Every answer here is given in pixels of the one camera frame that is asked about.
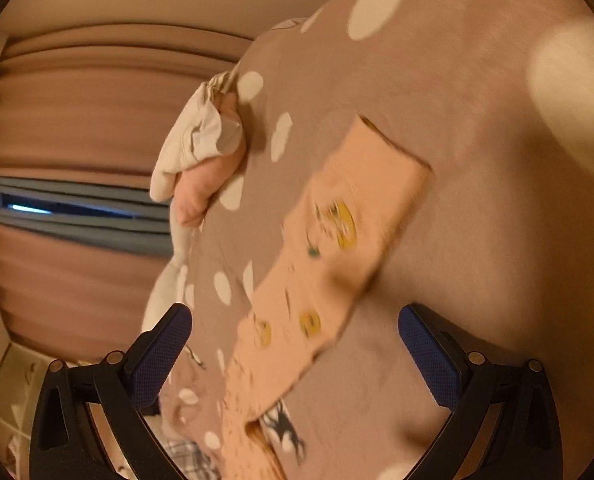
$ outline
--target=plaid fabric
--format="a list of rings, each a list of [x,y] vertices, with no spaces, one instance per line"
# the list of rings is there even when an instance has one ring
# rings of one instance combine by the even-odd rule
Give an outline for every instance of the plaid fabric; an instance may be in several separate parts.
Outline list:
[[[193,441],[167,440],[161,446],[188,480],[221,480],[219,470]],[[122,464],[117,472],[128,480],[136,480],[127,463]]]

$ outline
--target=finger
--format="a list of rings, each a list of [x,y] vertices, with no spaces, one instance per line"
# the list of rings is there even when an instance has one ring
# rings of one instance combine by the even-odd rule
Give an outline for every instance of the finger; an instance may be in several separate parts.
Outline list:
[[[221,99],[221,106],[218,107],[218,110],[221,112],[231,110],[237,113],[237,94],[235,94],[235,92],[229,92],[228,94],[224,95]]]
[[[221,108],[222,100],[223,100],[223,94],[221,92],[216,92],[215,97],[213,98],[213,105],[215,105],[215,108],[217,108],[218,110],[220,110],[220,108]]]

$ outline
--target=white shelf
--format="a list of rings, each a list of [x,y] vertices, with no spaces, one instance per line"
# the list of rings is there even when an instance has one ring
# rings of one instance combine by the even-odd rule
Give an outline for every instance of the white shelf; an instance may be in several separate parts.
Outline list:
[[[30,435],[37,400],[51,361],[52,357],[12,343],[0,366],[0,460],[12,468],[11,448],[17,447],[11,472],[18,480],[28,480]]]

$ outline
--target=laundry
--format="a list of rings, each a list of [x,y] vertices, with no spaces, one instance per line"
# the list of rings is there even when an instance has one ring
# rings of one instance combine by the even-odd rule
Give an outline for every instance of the laundry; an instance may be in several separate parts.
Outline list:
[[[180,174],[201,162],[208,162],[213,157],[232,156],[224,166],[213,163],[203,166],[201,170],[198,168],[195,179],[202,181],[202,184],[193,184],[193,188],[199,194],[213,189],[215,182],[221,180],[216,175],[227,173],[234,165],[230,174],[221,180],[223,184],[239,165],[245,153],[241,120],[236,111],[221,114],[218,110],[221,94],[228,93],[235,77],[236,68],[232,72],[214,76],[202,83],[187,102],[164,141],[152,171],[150,195],[155,202],[164,202],[173,197],[178,181],[183,180],[187,184],[191,180],[189,174],[182,178]],[[236,103],[232,101],[233,95],[223,103],[229,110],[236,108]],[[203,197],[194,200],[199,203]]]
[[[283,478],[258,419],[337,340],[429,175],[424,163],[356,118],[310,179],[285,218],[279,258],[237,330],[223,411],[226,479]],[[303,443],[294,441],[301,452]]]

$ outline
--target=white polka dot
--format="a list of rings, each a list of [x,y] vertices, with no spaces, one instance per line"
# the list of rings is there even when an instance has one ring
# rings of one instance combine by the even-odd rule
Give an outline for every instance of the white polka dot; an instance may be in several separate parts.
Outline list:
[[[277,162],[282,158],[292,127],[293,119],[291,115],[288,112],[281,114],[277,119],[277,125],[270,140],[270,160],[273,162]]]
[[[250,103],[264,88],[264,78],[257,72],[247,72],[237,81],[237,95],[242,104]]]
[[[226,360],[223,358],[223,351],[221,351],[221,348],[217,349],[217,362],[219,363],[219,370],[221,370],[221,373],[225,373]]]
[[[299,31],[302,34],[305,33],[309,28],[311,28],[312,24],[315,23],[315,20],[321,14],[322,10],[324,10],[323,7],[321,7],[320,9],[317,9],[311,17],[309,17],[305,22],[303,22],[303,25],[299,29]]]
[[[406,478],[414,466],[414,463],[399,463],[391,466],[383,471],[377,477],[377,480],[401,480],[402,478]]]
[[[228,184],[226,184],[223,190],[221,190],[219,202],[221,202],[221,205],[228,209],[228,211],[237,211],[237,209],[239,209],[239,205],[241,204],[241,193],[243,189],[243,175],[235,176]]]
[[[203,441],[208,449],[216,450],[221,447],[219,437],[212,431],[206,431],[206,434],[203,436]]]
[[[242,282],[244,283],[244,291],[246,291],[246,295],[248,296],[248,301],[253,301],[253,289],[255,284],[253,282],[253,262],[248,262],[248,265],[244,269],[244,274],[242,276]]]
[[[536,48],[527,77],[555,139],[594,175],[594,18],[550,33]]]
[[[186,304],[190,307],[190,310],[195,309],[195,285],[192,283],[190,285],[186,285],[186,293],[184,294],[186,298]]]
[[[189,406],[194,406],[197,404],[197,402],[199,402],[199,397],[197,397],[197,394],[189,388],[182,388],[179,391],[179,398]]]
[[[221,270],[215,272],[213,283],[215,284],[215,290],[221,302],[226,305],[231,304],[231,283],[229,283],[226,274],[221,272]]]
[[[348,18],[351,40],[365,40],[381,29],[395,14],[401,0],[357,0]]]

